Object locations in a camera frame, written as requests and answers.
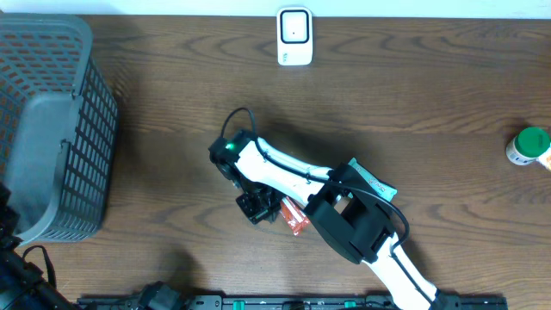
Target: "green bottle cap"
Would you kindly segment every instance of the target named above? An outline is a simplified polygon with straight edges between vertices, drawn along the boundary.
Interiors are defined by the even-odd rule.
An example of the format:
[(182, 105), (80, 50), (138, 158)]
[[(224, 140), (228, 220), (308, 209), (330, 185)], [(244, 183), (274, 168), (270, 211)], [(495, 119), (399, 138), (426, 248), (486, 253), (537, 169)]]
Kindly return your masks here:
[(538, 127), (524, 129), (515, 139), (515, 147), (523, 156), (536, 158), (549, 149), (548, 133)]

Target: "gray basket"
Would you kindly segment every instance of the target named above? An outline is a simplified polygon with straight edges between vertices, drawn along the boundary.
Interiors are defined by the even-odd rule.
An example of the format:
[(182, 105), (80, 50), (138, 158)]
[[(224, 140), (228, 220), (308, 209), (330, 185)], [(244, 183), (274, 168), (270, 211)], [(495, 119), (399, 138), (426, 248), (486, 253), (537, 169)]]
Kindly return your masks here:
[(31, 241), (79, 241), (100, 227), (118, 109), (69, 15), (0, 14), (0, 178)]

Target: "table surface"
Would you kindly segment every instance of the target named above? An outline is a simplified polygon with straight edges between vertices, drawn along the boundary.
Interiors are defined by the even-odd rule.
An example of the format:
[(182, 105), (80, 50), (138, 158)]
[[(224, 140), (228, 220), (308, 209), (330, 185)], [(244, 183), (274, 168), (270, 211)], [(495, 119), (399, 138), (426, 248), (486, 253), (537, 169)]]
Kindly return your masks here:
[[(549, 22), (317, 18), (313, 62), (282, 67), (275, 18), (84, 19), (121, 131), (102, 230), (47, 245), (69, 299), (159, 280), (228, 295), (385, 289), (313, 227), (297, 238), (241, 214), (207, 148), (247, 106), (282, 151), (332, 167), (355, 157), (397, 188), (406, 252), (439, 288), (549, 307), (551, 174), (504, 151), (528, 125), (549, 130)], [(227, 132), (248, 126), (236, 116)]]

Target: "red plastic wrapper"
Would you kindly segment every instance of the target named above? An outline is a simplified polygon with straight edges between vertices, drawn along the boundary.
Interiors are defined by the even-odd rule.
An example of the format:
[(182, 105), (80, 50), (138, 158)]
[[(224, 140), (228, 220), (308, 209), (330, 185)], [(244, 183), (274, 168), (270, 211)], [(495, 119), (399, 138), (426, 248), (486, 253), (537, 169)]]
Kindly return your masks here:
[(283, 198), (280, 203), (282, 205), (280, 213), (283, 219), (293, 230), (293, 235), (298, 236), (304, 227), (310, 225), (310, 220), (290, 197)]

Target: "white wall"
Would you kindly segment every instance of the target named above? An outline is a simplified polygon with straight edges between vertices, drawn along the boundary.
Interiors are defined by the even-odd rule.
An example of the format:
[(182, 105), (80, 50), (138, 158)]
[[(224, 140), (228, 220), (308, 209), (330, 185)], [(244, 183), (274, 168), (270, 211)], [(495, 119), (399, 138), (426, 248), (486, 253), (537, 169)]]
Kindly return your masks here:
[(303, 5), (315, 16), (551, 18), (551, 0), (0, 0), (4, 12), (274, 16)]

